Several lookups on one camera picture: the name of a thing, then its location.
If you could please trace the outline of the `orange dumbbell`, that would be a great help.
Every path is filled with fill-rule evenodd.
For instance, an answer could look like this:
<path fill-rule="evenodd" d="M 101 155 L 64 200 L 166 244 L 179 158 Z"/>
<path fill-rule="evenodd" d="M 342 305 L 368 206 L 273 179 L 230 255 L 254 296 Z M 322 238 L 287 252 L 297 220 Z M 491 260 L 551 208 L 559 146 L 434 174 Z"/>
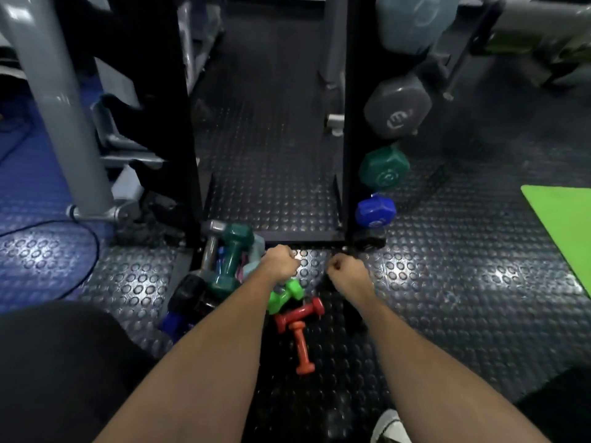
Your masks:
<path fill-rule="evenodd" d="M 311 374 L 315 371 L 315 364 L 310 361 L 308 356 L 308 347 L 304 336 L 305 327 L 306 324 L 303 321 L 295 321 L 289 325 L 299 359 L 296 373 L 300 376 Z"/>

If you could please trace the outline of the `red dumbbell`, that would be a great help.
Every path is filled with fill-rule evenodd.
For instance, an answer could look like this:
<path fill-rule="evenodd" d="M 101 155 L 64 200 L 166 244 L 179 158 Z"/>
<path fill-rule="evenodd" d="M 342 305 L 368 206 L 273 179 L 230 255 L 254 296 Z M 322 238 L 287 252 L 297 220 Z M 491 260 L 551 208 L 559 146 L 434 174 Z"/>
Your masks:
<path fill-rule="evenodd" d="M 318 317 L 322 317 L 324 313 L 325 308 L 321 298 L 312 297 L 312 300 L 309 303 L 306 303 L 305 305 L 286 313 L 275 314 L 273 317 L 278 334 L 283 334 L 290 324 L 296 321 L 302 321 L 313 314 L 317 315 Z"/>

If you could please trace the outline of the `green exercise mat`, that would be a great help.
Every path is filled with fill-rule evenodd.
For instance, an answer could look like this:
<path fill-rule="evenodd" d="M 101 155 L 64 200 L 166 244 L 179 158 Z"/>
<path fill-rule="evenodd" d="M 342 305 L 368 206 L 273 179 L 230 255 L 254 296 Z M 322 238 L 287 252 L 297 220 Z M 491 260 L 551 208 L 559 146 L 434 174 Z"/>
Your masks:
<path fill-rule="evenodd" d="M 591 188 L 524 185 L 521 193 L 591 298 Z"/>

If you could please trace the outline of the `pale blue floor dumbbell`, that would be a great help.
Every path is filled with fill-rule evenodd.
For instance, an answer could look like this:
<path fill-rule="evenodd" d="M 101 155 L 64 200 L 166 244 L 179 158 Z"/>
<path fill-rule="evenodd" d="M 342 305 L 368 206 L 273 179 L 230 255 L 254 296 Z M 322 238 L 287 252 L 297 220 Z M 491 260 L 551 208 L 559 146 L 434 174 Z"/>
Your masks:
<path fill-rule="evenodd" d="M 265 253 L 265 240 L 259 234 L 254 234 L 254 242 L 247 254 L 247 264 L 243 266 L 243 281 L 258 267 Z"/>

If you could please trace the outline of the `light green dumbbell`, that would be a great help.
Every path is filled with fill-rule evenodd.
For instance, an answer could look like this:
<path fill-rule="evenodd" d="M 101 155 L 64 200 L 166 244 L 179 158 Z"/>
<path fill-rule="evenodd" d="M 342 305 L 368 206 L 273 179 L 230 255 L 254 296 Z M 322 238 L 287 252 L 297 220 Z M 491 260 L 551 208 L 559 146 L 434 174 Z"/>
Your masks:
<path fill-rule="evenodd" d="M 270 315 L 275 315 L 281 311 L 283 306 L 290 300 L 302 301 L 305 291 L 296 278 L 285 282 L 284 289 L 279 293 L 272 291 L 268 301 L 267 311 Z"/>

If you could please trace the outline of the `black dumbbell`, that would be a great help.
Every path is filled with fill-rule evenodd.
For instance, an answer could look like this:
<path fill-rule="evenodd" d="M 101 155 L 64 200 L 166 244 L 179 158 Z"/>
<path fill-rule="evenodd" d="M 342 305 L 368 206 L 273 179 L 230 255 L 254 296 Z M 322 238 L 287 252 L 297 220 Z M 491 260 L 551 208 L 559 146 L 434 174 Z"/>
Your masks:
<path fill-rule="evenodd" d="M 206 293 L 209 282 L 201 270 L 185 275 L 174 290 L 167 304 L 167 313 L 173 313 L 185 320 L 196 315 L 196 307 Z"/>

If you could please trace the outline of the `grey padded gym bench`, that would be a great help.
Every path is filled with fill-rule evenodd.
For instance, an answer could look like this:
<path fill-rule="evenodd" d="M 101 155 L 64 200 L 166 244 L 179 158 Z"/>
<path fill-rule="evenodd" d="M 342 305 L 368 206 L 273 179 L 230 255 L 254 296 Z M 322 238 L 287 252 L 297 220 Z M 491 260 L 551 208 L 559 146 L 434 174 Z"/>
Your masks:
<path fill-rule="evenodd" d="M 537 87 L 591 87 L 591 0 L 482 2 L 469 55 L 513 57 L 517 70 Z"/>

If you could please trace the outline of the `grey racked dumbbell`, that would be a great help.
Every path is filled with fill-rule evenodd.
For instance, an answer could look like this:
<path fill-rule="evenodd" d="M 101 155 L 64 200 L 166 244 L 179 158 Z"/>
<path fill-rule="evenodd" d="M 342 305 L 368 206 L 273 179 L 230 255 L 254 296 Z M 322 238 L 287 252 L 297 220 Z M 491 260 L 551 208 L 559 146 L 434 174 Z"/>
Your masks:
<path fill-rule="evenodd" d="M 418 129 L 432 108 L 432 99 L 417 75 L 382 81 L 364 107 L 364 117 L 379 138 L 393 141 Z"/>

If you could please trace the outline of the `person's right hand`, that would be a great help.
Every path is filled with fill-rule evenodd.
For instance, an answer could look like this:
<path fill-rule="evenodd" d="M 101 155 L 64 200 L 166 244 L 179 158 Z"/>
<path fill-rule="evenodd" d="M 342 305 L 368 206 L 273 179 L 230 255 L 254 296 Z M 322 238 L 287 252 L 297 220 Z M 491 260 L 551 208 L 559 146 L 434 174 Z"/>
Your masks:
<path fill-rule="evenodd" d="M 336 291 L 361 310 L 376 300 L 375 288 L 363 261 L 344 254 L 343 275 L 339 282 L 332 282 Z"/>

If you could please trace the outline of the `dark green floor dumbbell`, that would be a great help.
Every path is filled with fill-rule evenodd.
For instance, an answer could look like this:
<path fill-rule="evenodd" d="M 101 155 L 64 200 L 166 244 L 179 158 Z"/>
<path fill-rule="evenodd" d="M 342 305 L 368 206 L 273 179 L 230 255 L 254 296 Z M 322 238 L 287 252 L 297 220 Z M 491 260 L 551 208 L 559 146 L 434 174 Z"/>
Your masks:
<path fill-rule="evenodd" d="M 225 225 L 220 239 L 225 247 L 221 273 L 211 281 L 209 290 L 217 300 L 223 302 L 240 287 L 236 273 L 243 251 L 254 243 L 254 232 L 248 225 L 230 223 Z"/>

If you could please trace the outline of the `white shoe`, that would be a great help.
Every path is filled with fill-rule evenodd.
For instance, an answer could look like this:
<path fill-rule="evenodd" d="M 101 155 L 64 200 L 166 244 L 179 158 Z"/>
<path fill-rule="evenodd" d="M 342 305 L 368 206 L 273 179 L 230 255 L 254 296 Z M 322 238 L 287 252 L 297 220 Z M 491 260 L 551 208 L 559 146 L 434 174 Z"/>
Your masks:
<path fill-rule="evenodd" d="M 386 410 L 378 418 L 370 443 L 412 443 L 395 409 Z"/>

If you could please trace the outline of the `chrome dumbbell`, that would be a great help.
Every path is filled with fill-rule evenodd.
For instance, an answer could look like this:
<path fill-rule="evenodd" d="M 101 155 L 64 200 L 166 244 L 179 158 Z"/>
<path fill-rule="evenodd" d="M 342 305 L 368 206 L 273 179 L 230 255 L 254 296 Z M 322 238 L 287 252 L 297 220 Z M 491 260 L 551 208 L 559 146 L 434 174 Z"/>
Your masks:
<path fill-rule="evenodd" d="M 202 253 L 200 269 L 211 274 L 216 273 L 219 240 L 227 224 L 220 220 L 207 220 L 201 223 L 200 233 L 206 243 Z"/>

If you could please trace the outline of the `person's left leg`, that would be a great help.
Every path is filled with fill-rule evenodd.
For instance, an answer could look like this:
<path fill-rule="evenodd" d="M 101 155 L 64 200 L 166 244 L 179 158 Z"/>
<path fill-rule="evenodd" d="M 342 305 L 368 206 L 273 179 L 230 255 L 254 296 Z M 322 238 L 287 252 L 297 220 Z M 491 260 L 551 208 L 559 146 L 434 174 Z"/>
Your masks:
<path fill-rule="evenodd" d="M 91 305 L 0 313 L 0 443 L 92 443 L 157 362 Z"/>

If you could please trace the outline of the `person's right forearm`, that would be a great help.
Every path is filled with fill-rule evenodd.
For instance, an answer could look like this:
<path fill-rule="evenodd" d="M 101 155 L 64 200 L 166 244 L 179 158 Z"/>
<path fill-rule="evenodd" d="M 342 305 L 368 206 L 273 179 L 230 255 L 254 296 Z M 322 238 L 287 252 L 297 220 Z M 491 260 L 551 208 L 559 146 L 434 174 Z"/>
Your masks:
<path fill-rule="evenodd" d="M 411 443 L 550 443 L 512 403 L 375 295 L 352 303 L 366 322 Z"/>

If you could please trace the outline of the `person's left hand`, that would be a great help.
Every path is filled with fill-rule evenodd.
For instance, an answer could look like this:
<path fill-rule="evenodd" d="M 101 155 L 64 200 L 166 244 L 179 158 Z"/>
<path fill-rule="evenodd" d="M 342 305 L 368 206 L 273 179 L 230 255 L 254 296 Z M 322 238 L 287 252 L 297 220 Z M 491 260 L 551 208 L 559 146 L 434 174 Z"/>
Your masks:
<path fill-rule="evenodd" d="M 268 249 L 253 273 L 255 281 L 261 286 L 268 286 L 269 289 L 290 279 L 290 277 L 279 277 L 280 246 L 287 245 L 277 245 Z"/>

